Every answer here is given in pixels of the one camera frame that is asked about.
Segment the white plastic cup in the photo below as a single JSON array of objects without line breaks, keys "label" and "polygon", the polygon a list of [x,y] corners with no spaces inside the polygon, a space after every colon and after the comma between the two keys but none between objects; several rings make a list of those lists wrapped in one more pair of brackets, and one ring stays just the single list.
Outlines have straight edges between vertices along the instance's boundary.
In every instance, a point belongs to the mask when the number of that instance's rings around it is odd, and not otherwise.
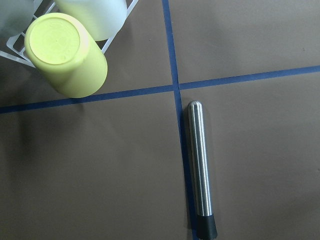
[{"label": "white plastic cup", "polygon": [[56,0],[55,4],[81,22],[95,41],[115,36],[127,18],[125,0]]}]

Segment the yellow-green plastic cup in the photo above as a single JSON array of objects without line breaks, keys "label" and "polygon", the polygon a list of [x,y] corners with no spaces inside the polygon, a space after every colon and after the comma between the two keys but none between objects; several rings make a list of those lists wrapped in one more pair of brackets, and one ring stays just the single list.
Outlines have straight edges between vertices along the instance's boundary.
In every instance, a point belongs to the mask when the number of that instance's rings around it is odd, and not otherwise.
[{"label": "yellow-green plastic cup", "polygon": [[58,93],[84,98],[105,83],[105,55],[74,17],[54,12],[38,17],[24,37],[27,57]]}]

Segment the clear acrylic cup rack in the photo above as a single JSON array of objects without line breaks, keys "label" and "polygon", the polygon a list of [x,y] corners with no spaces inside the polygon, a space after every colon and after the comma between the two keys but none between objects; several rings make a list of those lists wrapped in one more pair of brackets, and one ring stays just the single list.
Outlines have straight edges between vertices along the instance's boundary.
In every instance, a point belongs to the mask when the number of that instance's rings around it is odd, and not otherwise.
[{"label": "clear acrylic cup rack", "polygon": [[[127,1],[127,13],[126,18],[129,17],[135,6],[139,0],[128,0]],[[49,14],[60,12],[60,9],[56,5],[54,0],[34,0],[34,12],[31,19],[31,23],[36,20],[38,17]],[[33,63],[30,61],[26,54],[25,49],[25,34],[26,30],[19,33],[18,35],[11,36],[5,40],[5,46],[0,48],[0,56],[6,58],[8,60],[23,64],[25,66],[29,66],[35,68]],[[101,51],[105,54],[107,49],[110,47],[112,41],[116,37],[117,33],[102,41],[98,41],[98,46],[100,47]]]}]

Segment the grey-blue plastic cup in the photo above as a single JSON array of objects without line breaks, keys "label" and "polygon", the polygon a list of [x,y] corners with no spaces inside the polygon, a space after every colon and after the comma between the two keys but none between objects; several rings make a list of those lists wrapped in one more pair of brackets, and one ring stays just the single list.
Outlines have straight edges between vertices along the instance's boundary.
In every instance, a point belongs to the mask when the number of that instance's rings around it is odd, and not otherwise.
[{"label": "grey-blue plastic cup", "polygon": [[0,1],[0,37],[9,38],[23,32],[34,14],[33,0]]}]

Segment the steel muddler black tip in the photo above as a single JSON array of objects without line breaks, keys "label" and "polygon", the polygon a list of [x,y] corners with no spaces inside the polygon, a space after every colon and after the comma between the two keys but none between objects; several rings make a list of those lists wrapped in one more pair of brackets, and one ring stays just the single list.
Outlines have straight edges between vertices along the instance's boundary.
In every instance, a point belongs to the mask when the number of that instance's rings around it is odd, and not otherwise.
[{"label": "steel muddler black tip", "polygon": [[217,229],[212,206],[208,171],[203,105],[191,101],[187,106],[196,207],[196,235],[200,240],[214,240]]}]

